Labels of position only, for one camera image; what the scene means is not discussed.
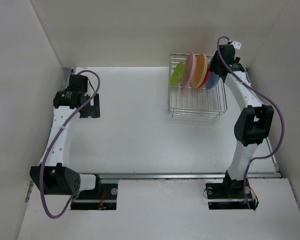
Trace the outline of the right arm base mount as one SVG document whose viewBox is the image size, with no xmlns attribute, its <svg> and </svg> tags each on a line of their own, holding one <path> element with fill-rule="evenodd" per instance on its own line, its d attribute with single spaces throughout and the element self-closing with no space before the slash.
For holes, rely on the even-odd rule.
<svg viewBox="0 0 300 240">
<path fill-rule="evenodd" d="M 222 182 L 208 182 L 205 193 L 210 210 L 256 210 L 259 206 L 258 198 L 248 187 L 245 191 L 243 186 L 227 189 Z"/>
</svg>

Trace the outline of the blue plate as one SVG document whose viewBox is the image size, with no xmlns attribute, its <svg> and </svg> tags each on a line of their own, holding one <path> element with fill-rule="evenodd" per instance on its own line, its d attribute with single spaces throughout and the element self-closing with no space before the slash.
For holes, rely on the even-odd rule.
<svg viewBox="0 0 300 240">
<path fill-rule="evenodd" d="M 215 88 L 216 85 L 218 84 L 219 80 L 220 80 L 220 76 L 217 75 L 216 73 L 208 70 L 207 71 L 208 73 L 208 78 L 206 80 L 206 83 L 205 83 L 205 88 L 206 89 L 212 89 L 212 88 Z"/>
</svg>

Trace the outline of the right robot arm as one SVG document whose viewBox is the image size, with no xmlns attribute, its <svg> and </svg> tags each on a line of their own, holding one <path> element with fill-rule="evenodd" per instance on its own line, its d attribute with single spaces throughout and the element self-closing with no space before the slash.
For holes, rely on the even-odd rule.
<svg viewBox="0 0 300 240">
<path fill-rule="evenodd" d="M 217 47 L 210 72 L 220 77 L 231 90 L 240 108 L 240 115 L 234 125 L 236 148 L 230 167 L 221 184 L 226 198 L 243 198 L 247 183 L 245 172 L 257 147 L 269 136 L 274 109 L 265 105 L 251 89 L 245 69 L 235 56 L 232 44 Z"/>
</svg>

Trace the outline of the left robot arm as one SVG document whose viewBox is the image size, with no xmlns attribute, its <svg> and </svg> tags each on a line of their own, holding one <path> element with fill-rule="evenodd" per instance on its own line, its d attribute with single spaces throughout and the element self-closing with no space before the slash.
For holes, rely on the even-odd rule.
<svg viewBox="0 0 300 240">
<path fill-rule="evenodd" d="M 53 99 L 53 122 L 46 150 L 29 175 L 44 195 L 75 196 L 84 191 L 90 198 L 101 195 L 95 174 L 80 174 L 70 168 L 70 148 L 76 124 L 81 118 L 99 118 L 99 95 L 88 94 L 89 79 L 72 74 L 66 89 Z"/>
</svg>

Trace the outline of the red-orange plate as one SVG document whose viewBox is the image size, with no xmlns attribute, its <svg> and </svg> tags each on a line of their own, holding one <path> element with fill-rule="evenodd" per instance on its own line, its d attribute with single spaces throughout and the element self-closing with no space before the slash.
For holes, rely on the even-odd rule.
<svg viewBox="0 0 300 240">
<path fill-rule="evenodd" d="M 207 80 L 208 80 L 208 78 L 209 78 L 209 75 L 210 75 L 210 63 L 207 64 L 207 71 L 206 71 L 204 80 L 203 80 L 203 82 L 201 83 L 201 85 L 199 86 L 199 88 L 202 88 L 202 87 L 206 84 L 206 82 L 207 82 Z"/>
</svg>

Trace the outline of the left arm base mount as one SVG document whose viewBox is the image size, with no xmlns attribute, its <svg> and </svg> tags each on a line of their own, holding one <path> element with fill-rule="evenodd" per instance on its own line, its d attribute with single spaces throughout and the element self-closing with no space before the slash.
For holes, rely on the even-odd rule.
<svg viewBox="0 0 300 240">
<path fill-rule="evenodd" d="M 71 202 L 73 211 L 112 211 L 117 209 L 118 181 L 96 177 L 95 187 L 83 190 Z"/>
</svg>

